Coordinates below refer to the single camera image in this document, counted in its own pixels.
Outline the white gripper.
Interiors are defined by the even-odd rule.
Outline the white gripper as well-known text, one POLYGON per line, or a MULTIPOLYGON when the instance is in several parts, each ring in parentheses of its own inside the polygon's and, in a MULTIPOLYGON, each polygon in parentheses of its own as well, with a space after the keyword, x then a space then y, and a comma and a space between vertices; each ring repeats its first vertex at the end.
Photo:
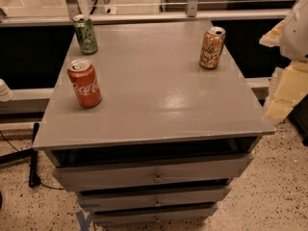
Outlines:
POLYGON ((298 0, 286 16, 262 35, 261 45, 280 45, 282 56, 292 60, 286 68, 277 67, 269 81, 264 117, 282 122, 308 94, 308 0, 298 0))

